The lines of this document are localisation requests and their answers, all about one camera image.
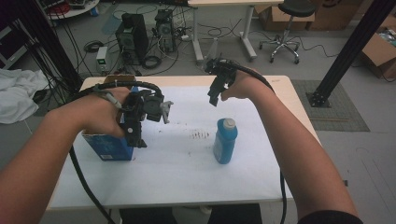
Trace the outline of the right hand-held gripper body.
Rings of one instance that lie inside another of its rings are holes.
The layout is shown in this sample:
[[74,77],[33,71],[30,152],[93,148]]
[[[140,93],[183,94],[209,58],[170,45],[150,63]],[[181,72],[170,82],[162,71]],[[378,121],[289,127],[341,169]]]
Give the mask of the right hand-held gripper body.
[[221,76],[231,76],[233,78],[233,82],[229,85],[233,85],[236,77],[236,68],[233,64],[225,59],[211,59],[209,60],[205,66],[205,71],[209,75],[214,75],[220,81]]

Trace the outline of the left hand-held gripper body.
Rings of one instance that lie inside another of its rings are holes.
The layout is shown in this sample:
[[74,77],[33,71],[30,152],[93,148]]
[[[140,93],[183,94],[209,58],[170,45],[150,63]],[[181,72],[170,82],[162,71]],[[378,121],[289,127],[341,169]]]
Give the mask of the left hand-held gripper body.
[[140,122],[144,119],[164,124],[169,123],[170,108],[174,103],[165,101],[163,95],[148,91],[131,92],[121,108],[123,123],[121,128],[126,133],[134,133],[141,129]]

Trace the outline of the blue cardboard box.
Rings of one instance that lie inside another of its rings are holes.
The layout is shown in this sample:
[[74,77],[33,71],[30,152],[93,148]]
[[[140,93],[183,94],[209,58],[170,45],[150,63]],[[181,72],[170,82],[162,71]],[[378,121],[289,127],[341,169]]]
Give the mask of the blue cardboard box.
[[[83,82],[80,89],[83,91],[95,84],[114,81],[117,83],[122,81],[136,81],[136,78],[134,75],[108,75],[101,78],[89,77]],[[90,131],[83,131],[81,135],[102,161],[130,161],[132,159],[134,148],[127,145],[125,138],[117,138]]]

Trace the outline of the blue bottle with white cap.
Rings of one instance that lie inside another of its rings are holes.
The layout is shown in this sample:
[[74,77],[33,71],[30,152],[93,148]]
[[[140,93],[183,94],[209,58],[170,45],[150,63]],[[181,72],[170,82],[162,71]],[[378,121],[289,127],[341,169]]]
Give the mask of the blue bottle with white cap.
[[220,164],[230,162],[238,130],[234,119],[219,119],[216,138],[213,146],[214,157]]

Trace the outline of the person's right hand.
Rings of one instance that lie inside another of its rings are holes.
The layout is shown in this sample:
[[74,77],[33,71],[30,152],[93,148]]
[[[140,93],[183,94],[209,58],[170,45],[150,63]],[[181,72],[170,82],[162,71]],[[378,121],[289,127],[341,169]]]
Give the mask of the person's right hand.
[[252,103],[260,101],[266,94],[272,91],[257,78],[238,71],[231,87],[220,94],[222,101],[229,98],[249,99]]

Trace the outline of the person's left hand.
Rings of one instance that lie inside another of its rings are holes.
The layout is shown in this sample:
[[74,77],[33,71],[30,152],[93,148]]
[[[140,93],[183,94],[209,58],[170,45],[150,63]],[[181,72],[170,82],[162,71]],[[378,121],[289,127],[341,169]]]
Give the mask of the person's left hand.
[[97,95],[90,94],[76,100],[78,121],[82,130],[93,133],[123,137],[124,131],[119,125],[119,109]]

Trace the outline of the white power supply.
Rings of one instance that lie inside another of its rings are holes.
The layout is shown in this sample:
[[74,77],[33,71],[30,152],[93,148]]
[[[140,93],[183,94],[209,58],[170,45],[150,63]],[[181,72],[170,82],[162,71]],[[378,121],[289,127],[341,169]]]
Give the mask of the white power supply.
[[100,47],[96,54],[96,62],[101,72],[107,71],[107,47]]

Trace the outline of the white desk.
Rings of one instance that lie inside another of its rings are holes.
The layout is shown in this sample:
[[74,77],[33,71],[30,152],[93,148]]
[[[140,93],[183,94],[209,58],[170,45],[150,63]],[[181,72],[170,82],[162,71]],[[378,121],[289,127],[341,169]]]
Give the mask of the white desk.
[[257,5],[273,6],[282,3],[283,0],[188,0],[188,4],[193,8],[193,34],[192,46],[195,53],[196,62],[201,63],[204,60],[204,55],[201,51],[201,46],[198,40],[198,8],[199,7],[213,7],[213,6],[246,6],[247,12],[245,17],[244,31],[239,34],[242,44],[247,50],[248,59],[253,61],[257,58],[257,54],[252,47],[248,33],[250,31],[251,19],[254,7]]

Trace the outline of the large black computer tower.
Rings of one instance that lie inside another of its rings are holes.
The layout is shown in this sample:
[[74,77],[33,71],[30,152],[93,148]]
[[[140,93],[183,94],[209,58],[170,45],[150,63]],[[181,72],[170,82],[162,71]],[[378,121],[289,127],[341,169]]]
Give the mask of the large black computer tower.
[[149,38],[142,14],[123,13],[116,38],[121,50],[133,52],[139,63],[144,61],[149,48]]

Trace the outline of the small black computer tower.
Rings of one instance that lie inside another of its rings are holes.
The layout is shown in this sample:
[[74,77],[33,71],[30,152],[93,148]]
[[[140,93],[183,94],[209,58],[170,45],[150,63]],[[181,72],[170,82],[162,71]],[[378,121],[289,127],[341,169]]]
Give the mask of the small black computer tower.
[[163,52],[174,52],[176,49],[175,29],[172,9],[159,9],[155,17],[156,31],[160,49]]

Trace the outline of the person's dark pants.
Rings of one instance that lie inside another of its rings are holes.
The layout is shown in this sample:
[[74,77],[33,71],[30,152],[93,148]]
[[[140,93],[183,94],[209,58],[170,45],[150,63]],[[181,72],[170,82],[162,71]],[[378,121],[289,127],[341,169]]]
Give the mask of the person's dark pants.
[[[171,207],[120,210],[122,224],[178,224]],[[215,205],[206,224],[262,224],[258,203]]]

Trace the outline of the black swivel stool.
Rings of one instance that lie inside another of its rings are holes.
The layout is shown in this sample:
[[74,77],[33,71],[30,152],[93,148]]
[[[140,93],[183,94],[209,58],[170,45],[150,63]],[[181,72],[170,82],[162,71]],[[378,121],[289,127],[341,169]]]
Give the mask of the black swivel stool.
[[282,34],[276,34],[274,37],[269,37],[267,40],[260,41],[259,49],[262,49],[264,45],[275,46],[270,55],[271,63],[274,61],[276,54],[281,49],[287,49],[294,56],[294,63],[298,64],[300,62],[298,49],[301,46],[301,43],[289,39],[291,23],[294,17],[308,17],[310,15],[315,15],[316,6],[310,0],[284,0],[282,3],[278,4],[277,7],[282,12],[290,15],[289,24]]

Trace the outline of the round white table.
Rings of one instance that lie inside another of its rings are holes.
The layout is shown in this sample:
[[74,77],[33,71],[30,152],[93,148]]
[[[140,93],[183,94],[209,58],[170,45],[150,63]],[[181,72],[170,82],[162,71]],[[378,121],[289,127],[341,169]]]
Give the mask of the round white table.
[[50,20],[61,20],[72,18],[78,15],[89,13],[96,17],[99,15],[98,4],[100,0],[81,0],[83,5],[70,5],[67,1],[63,1],[47,10]]

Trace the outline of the white cloth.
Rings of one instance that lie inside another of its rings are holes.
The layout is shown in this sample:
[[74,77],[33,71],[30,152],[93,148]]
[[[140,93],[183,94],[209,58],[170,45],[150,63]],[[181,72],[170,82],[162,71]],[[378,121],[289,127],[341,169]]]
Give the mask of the white cloth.
[[32,116],[38,109],[33,97],[48,86],[41,70],[0,69],[0,123],[11,124]]

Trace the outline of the grey floor mat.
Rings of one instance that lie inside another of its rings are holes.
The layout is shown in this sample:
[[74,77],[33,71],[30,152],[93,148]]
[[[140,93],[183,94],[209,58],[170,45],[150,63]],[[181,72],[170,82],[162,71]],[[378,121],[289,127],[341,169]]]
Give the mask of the grey floor mat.
[[308,97],[320,81],[293,79],[291,83],[316,131],[370,131],[341,84],[335,87],[325,105],[313,107],[309,104]]

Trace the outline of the open brown cardboard box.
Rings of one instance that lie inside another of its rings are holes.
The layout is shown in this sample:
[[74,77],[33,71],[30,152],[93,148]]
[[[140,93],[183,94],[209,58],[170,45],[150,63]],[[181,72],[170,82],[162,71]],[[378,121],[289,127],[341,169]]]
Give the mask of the open brown cardboard box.
[[396,25],[374,33],[362,53],[378,78],[396,78]]

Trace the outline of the person's black sleeve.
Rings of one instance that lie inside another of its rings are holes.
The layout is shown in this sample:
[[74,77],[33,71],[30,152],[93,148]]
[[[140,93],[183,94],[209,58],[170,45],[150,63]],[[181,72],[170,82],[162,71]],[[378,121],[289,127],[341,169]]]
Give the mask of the person's black sleeve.
[[359,217],[347,212],[323,210],[302,217],[297,224],[363,224]]

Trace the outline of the black metal post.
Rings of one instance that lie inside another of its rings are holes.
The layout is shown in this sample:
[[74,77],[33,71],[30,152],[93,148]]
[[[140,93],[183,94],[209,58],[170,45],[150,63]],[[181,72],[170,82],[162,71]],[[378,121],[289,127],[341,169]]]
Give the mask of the black metal post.
[[374,0],[368,7],[325,77],[315,91],[307,96],[312,107],[327,106],[332,91],[394,7],[396,0]]

